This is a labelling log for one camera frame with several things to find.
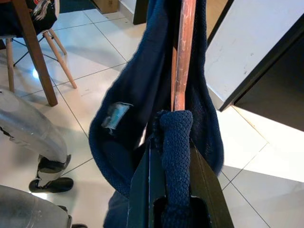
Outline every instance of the white tile floor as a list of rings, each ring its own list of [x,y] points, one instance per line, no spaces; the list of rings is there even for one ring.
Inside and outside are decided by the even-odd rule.
[[[120,13],[97,10],[61,14],[54,30],[67,49],[67,65],[78,89],[72,89],[58,62],[45,57],[58,105],[47,106],[37,73],[27,55],[15,67],[16,94],[24,97],[62,131],[72,161],[66,176],[74,188],[60,194],[36,194],[67,206],[74,222],[102,227],[113,193],[95,165],[87,141],[90,122],[112,82],[130,60],[144,25],[133,26]],[[43,53],[53,57],[41,42]],[[13,42],[14,60],[26,48]],[[0,87],[8,88],[5,51],[0,51]],[[304,133],[236,107],[218,113],[225,148],[219,176],[236,228],[299,228],[304,223]],[[0,184],[28,191],[37,155],[0,134]]]

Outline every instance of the silver metallic object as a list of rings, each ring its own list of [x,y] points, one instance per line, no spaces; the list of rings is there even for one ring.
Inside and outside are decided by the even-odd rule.
[[[87,228],[72,225],[66,208],[0,185],[0,228]]]
[[[62,192],[73,187],[73,180],[61,178],[70,162],[60,131],[36,108],[0,89],[0,129],[19,146],[40,154],[32,192]]]

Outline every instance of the wooden stick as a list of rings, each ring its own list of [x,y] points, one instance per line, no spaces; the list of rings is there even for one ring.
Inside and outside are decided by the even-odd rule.
[[[70,83],[72,84],[72,87],[73,87],[74,89],[77,89],[77,85],[76,85],[76,83],[75,83],[75,81],[74,81],[74,79],[73,79],[73,77],[72,77],[72,75],[71,75],[69,69],[67,68],[65,62],[63,61],[63,59],[62,59],[62,57],[61,57],[59,51],[57,50],[57,48],[56,48],[55,44],[53,43],[51,37],[49,36],[48,32],[47,32],[47,31],[44,32],[44,33],[43,33],[43,36],[46,38],[46,40],[47,40],[49,46],[51,47],[52,51],[54,52],[54,54],[55,54],[55,56],[56,56],[56,58],[57,58],[59,64],[61,65],[63,71],[65,72],[65,74],[66,74],[68,80],[69,80]]]
[[[185,92],[191,56],[196,0],[183,0],[180,12],[177,73],[175,80],[174,110],[185,110]]]
[[[56,43],[58,44],[58,46],[60,47],[61,51],[63,52],[64,55],[67,54],[66,49],[64,48],[64,46],[62,45],[62,43],[60,42],[60,40],[58,39],[56,33],[53,31],[53,29],[49,29],[48,30],[50,32],[50,34],[52,35],[52,37],[54,37],[54,40],[56,41]]]
[[[11,44],[11,38],[5,39],[6,44],[6,58],[8,64],[8,74],[9,74],[9,90],[15,92],[14,86],[14,62],[13,62],[13,48]]]

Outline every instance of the chair leg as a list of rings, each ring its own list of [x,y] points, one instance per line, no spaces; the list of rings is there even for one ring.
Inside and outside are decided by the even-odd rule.
[[[63,59],[62,59],[62,57],[61,57],[59,51],[57,50],[55,44],[53,43],[53,41],[52,41],[50,35],[48,34],[48,32],[44,32],[44,33],[43,33],[43,36],[44,36],[45,39],[47,40],[47,42],[48,42],[49,46],[51,47],[52,51],[54,52],[54,54],[55,54],[55,56],[56,56],[56,58],[57,58],[59,64],[61,65],[63,71],[65,72],[65,74],[66,74],[68,80],[69,80],[70,83],[72,84],[72,87],[73,87],[74,89],[76,89],[76,88],[77,88],[77,85],[76,85],[75,81],[73,80],[72,75],[71,75],[69,69],[67,68],[65,62],[63,61]]]
[[[11,39],[5,39],[6,43],[6,57],[8,64],[8,74],[9,74],[9,90],[15,92],[14,86],[14,63],[13,63],[13,48],[11,44]]]
[[[58,44],[58,46],[60,47],[60,49],[62,50],[63,54],[66,55],[67,51],[66,49],[63,47],[62,43],[60,42],[59,38],[56,36],[56,33],[53,31],[53,29],[49,29],[48,30],[50,32],[50,34],[52,35],[52,37],[54,37],[54,40],[56,41],[56,43]]]

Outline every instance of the dark blue knitted bag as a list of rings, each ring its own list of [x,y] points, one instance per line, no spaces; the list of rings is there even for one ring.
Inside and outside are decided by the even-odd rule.
[[[178,1],[149,1],[147,28],[138,50],[107,92],[91,123],[92,155],[104,177],[119,192],[116,197],[124,202],[129,197],[132,176],[144,153],[145,145],[138,146],[142,133],[147,127],[146,135],[150,136],[156,113],[170,108],[173,29],[178,7]],[[186,109],[193,116],[190,138],[218,174],[223,165],[223,145],[204,78],[205,8],[206,0],[197,0]],[[108,215],[113,214],[113,202],[117,201],[110,202]]]

